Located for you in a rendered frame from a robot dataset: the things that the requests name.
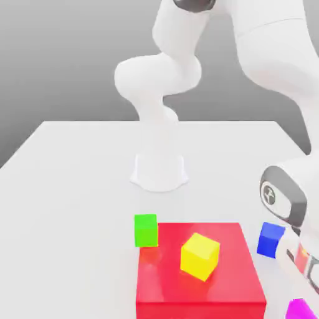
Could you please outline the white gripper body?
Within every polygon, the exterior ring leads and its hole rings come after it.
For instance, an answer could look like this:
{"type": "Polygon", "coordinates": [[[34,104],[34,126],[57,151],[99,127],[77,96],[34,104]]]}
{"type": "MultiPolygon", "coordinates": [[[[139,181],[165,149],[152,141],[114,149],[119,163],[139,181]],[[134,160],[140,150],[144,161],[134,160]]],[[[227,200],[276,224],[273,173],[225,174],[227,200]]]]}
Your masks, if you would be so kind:
{"type": "Polygon", "coordinates": [[[285,228],[279,240],[275,258],[290,278],[296,297],[310,301],[312,287],[309,284],[307,272],[312,258],[301,244],[299,236],[290,227],[285,228]]]}

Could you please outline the small blue cube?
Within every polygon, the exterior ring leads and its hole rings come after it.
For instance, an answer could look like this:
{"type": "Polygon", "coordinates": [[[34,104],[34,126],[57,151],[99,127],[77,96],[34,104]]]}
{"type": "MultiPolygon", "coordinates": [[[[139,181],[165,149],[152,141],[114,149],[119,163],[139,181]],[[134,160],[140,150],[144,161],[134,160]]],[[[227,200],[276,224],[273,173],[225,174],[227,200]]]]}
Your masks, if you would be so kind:
{"type": "Polygon", "coordinates": [[[285,227],[264,222],[260,231],[257,253],[275,258],[277,246],[285,233],[285,227]]]}

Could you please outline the small magenta cube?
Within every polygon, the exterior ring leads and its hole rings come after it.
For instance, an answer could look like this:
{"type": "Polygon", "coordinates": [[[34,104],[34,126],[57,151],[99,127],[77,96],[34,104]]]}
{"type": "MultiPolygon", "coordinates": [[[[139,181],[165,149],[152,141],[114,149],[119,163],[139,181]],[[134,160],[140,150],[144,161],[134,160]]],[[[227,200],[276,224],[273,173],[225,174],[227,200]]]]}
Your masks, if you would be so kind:
{"type": "Polygon", "coordinates": [[[302,298],[289,301],[285,319],[319,319],[302,298]]]}

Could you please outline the small yellow cube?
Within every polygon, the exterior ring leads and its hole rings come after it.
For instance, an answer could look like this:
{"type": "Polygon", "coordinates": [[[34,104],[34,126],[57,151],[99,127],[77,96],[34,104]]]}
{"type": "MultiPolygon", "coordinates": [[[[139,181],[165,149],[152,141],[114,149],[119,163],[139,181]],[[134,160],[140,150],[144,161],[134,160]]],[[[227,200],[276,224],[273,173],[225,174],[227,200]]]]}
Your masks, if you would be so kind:
{"type": "Polygon", "coordinates": [[[218,265],[220,246],[195,232],[181,247],[180,269],[205,282],[218,265]]]}

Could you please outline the small green cube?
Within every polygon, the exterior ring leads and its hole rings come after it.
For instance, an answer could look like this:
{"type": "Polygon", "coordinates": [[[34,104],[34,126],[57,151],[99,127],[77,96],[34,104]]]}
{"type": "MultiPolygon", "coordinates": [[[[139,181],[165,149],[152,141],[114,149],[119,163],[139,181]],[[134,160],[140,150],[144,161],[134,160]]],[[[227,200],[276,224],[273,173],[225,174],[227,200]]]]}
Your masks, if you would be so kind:
{"type": "Polygon", "coordinates": [[[158,246],[158,223],[156,214],[136,214],[135,222],[135,246],[158,246]]]}

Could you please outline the large red box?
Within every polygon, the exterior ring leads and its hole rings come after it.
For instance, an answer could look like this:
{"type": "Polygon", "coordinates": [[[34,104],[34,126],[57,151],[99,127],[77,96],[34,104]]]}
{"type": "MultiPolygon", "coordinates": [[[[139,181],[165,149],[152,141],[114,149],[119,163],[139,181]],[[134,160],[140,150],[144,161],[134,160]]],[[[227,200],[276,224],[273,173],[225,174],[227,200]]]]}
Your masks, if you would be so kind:
{"type": "Polygon", "coordinates": [[[264,319],[267,301],[238,223],[164,223],[159,245],[141,248],[136,319],[264,319]],[[220,243],[219,262],[201,281],[180,269],[181,247],[199,233],[220,243]]]}

